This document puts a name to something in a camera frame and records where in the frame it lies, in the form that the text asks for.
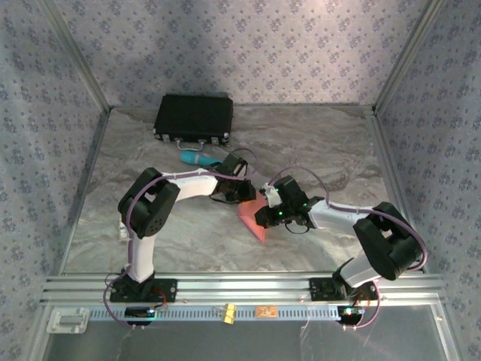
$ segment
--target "yellow connector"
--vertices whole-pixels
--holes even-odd
[[[237,306],[233,305],[232,303],[228,303],[227,305],[225,305],[222,321],[224,323],[228,323],[229,325],[232,325],[234,323],[236,309],[237,309]]]

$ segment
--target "aluminum rail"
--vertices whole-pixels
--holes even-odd
[[[42,305],[95,306],[102,304],[106,275],[50,277],[44,284]],[[309,279],[329,278],[331,273],[191,273],[159,274],[175,278],[177,305],[348,305],[348,301],[310,301]],[[396,281],[379,280],[383,306],[435,305],[446,298],[439,275],[405,273]],[[134,305],[115,303],[112,305]]]

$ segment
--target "floor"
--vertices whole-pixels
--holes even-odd
[[[152,134],[156,110],[112,111],[69,250],[66,273],[117,272],[126,262],[119,231],[118,201],[147,167],[160,172],[195,168],[180,161],[175,144]],[[204,154],[223,158],[229,149],[249,147],[260,160],[253,178],[260,187],[276,170],[299,164],[328,184],[331,199],[350,205],[387,200],[367,120],[356,107],[237,106],[231,143],[207,146]],[[308,196],[323,196],[316,180],[292,172]],[[330,230],[293,235],[284,227],[256,239],[237,218],[237,206],[206,198],[174,206],[156,237],[157,272],[334,271],[361,250],[358,241]]]

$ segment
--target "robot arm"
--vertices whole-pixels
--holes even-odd
[[[237,176],[247,162],[230,153],[215,168],[220,174]],[[229,202],[244,202],[256,198],[256,190],[250,180],[229,180],[212,175],[207,169],[198,169],[199,176],[183,177],[186,173],[159,173],[154,168],[146,169],[134,182],[129,191],[123,196],[118,210],[122,221],[126,224],[127,213],[134,197],[151,181],[168,176],[169,179],[160,180],[154,187],[148,189],[136,202],[130,216],[130,226],[134,235],[130,244],[131,265],[128,276],[138,283],[142,283],[154,273],[153,251],[156,233],[162,229],[171,213],[174,204],[183,199],[196,196],[212,196],[221,193]]]
[[[256,213],[260,226],[268,228],[294,221],[311,229],[336,229],[358,238],[364,252],[333,274],[334,284],[344,297],[376,278],[395,280],[422,255],[419,242],[399,224],[409,226],[407,221],[388,202],[354,208],[327,203],[322,197],[309,199],[290,176],[279,179],[273,186],[264,185],[261,193],[269,205]],[[400,222],[387,219],[393,217]]]

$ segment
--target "black cable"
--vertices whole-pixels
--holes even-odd
[[[212,195],[210,195],[209,198],[212,199],[214,202],[223,203],[224,205],[238,205],[240,203],[239,201],[227,202],[222,199],[216,199],[212,197]]]
[[[287,225],[288,225],[288,223],[284,223],[284,226],[286,227],[286,229],[289,232],[291,232],[293,235],[305,235],[306,233],[309,232],[309,229],[310,229],[308,226],[306,226],[306,230],[303,231],[303,232],[293,232]]]
[[[235,148],[232,151],[232,153],[238,152],[239,150],[245,150],[245,151],[247,151],[247,152],[249,152],[253,155],[256,164],[254,165],[253,171],[249,174],[249,175],[253,175],[254,173],[257,172],[257,167],[259,167],[259,158],[257,158],[257,154],[253,150],[251,150],[249,148],[245,148],[245,147]]]
[[[209,169],[209,170],[214,170],[214,171],[215,171],[215,170],[216,170],[216,167],[217,167],[218,165],[220,165],[220,164],[222,164],[222,163],[221,163],[221,162],[214,162],[214,163],[209,164],[206,168]]]

